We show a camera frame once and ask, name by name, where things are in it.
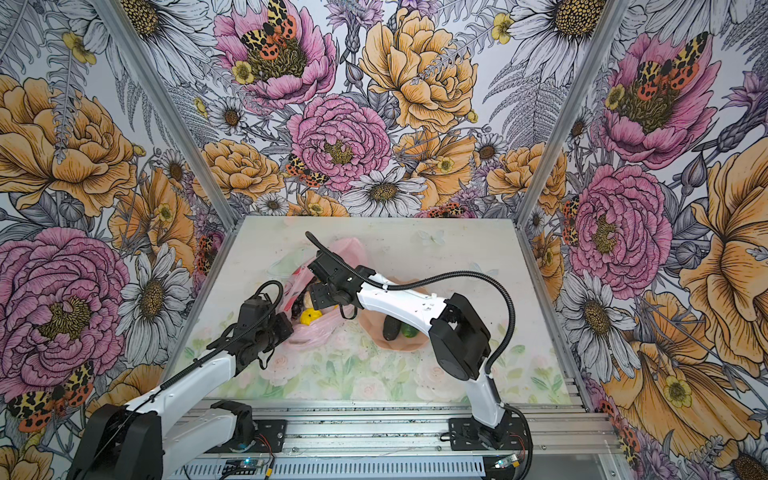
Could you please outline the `pink plastic bag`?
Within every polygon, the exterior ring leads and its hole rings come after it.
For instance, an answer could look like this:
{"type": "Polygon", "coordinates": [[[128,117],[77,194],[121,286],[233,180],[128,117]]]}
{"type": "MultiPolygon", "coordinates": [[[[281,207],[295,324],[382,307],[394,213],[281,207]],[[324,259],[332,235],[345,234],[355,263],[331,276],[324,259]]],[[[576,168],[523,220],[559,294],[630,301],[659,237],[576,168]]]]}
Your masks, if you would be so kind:
{"type": "Polygon", "coordinates": [[[285,287],[283,300],[278,311],[284,313],[293,327],[293,333],[284,342],[291,350],[304,351],[326,344],[334,331],[342,326],[346,318],[342,313],[351,311],[345,307],[342,312],[324,287],[310,270],[313,258],[304,262],[290,277],[285,287]]]}

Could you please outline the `yellow fake lemon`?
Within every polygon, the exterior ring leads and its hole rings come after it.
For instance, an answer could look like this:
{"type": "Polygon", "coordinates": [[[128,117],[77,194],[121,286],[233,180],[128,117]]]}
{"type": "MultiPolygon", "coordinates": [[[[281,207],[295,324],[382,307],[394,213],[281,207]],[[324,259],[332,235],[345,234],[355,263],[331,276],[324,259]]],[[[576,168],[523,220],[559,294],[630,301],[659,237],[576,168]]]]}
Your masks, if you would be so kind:
{"type": "Polygon", "coordinates": [[[317,321],[322,316],[322,311],[308,308],[300,314],[299,321],[302,325],[311,326],[313,322],[317,321]]]}

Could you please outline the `pink flower-shaped bowl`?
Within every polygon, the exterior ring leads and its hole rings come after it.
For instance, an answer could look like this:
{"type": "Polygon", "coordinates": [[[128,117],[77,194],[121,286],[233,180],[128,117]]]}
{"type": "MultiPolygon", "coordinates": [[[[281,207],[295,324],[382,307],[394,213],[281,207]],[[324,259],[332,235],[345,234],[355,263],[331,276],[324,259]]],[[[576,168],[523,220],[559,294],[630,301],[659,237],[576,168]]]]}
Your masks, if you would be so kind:
{"type": "Polygon", "coordinates": [[[429,338],[424,333],[381,312],[359,310],[357,321],[380,349],[413,352],[429,345],[429,338]]]}

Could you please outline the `dark fake avocado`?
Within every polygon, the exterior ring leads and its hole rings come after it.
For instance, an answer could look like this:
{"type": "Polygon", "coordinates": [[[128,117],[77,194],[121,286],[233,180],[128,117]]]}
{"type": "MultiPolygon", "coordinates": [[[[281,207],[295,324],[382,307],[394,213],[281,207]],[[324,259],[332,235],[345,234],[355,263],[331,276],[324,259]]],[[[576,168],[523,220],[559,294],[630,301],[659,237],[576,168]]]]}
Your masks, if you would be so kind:
{"type": "Polygon", "coordinates": [[[392,342],[400,335],[400,326],[402,322],[392,316],[387,315],[382,327],[382,336],[385,341],[392,342]]]}

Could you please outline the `bright green fake fruit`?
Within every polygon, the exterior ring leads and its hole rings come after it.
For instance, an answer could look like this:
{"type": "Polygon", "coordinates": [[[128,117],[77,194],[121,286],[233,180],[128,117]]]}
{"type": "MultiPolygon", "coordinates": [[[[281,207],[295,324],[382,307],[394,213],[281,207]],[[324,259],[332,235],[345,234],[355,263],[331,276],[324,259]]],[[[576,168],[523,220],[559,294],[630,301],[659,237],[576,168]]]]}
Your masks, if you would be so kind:
{"type": "Polygon", "coordinates": [[[402,323],[400,326],[400,333],[405,338],[415,338],[418,336],[419,330],[411,325],[402,323]]]}

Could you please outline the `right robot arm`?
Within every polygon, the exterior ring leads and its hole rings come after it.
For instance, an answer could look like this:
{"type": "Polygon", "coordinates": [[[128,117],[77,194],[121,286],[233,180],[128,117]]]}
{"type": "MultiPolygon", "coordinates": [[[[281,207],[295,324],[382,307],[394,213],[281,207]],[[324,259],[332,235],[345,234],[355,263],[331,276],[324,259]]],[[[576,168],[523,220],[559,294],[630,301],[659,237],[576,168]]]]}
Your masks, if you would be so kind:
{"type": "Polygon", "coordinates": [[[511,412],[500,398],[492,367],[511,342],[516,312],[511,295],[499,281],[480,272],[459,270],[397,284],[368,267],[351,267],[326,248],[319,250],[308,269],[317,279],[309,289],[315,307],[352,305],[392,317],[426,335],[437,364],[464,385],[476,438],[486,448],[501,447],[509,437],[506,423],[511,412]],[[418,291],[420,287],[461,277],[489,284],[505,302],[507,328],[495,349],[490,347],[489,329],[467,297],[454,293],[443,298],[418,291]]]}

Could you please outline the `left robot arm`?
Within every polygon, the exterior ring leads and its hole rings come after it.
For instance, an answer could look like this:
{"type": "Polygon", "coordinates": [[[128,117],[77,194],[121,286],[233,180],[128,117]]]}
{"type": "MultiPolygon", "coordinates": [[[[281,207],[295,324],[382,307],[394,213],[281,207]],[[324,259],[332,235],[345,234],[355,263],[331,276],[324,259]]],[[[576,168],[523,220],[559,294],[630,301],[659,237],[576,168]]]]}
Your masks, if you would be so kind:
{"type": "Polygon", "coordinates": [[[68,478],[164,479],[211,449],[252,447],[257,427],[243,403],[217,401],[196,419],[183,418],[291,335],[290,321],[276,309],[268,295],[253,295],[202,358],[123,406],[99,408],[86,423],[68,478]]]}

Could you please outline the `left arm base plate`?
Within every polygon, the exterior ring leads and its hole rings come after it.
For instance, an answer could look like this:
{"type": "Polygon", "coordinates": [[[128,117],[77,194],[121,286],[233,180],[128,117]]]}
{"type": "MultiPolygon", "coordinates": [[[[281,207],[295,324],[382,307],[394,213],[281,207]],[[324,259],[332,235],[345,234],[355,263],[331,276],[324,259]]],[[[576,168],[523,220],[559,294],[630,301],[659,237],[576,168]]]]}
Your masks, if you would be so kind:
{"type": "Polygon", "coordinates": [[[243,441],[230,440],[206,451],[207,454],[268,454],[281,453],[287,437],[286,420],[256,419],[254,432],[243,441]]]}

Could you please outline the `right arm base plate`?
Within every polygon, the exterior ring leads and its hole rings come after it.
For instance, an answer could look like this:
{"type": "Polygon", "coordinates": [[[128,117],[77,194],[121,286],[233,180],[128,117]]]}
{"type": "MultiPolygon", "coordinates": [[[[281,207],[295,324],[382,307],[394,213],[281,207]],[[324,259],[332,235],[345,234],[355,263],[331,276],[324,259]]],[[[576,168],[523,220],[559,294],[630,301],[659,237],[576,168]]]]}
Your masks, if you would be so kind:
{"type": "Polygon", "coordinates": [[[450,418],[446,436],[453,451],[529,451],[532,442],[521,418],[505,416],[496,427],[474,418],[450,418]]]}

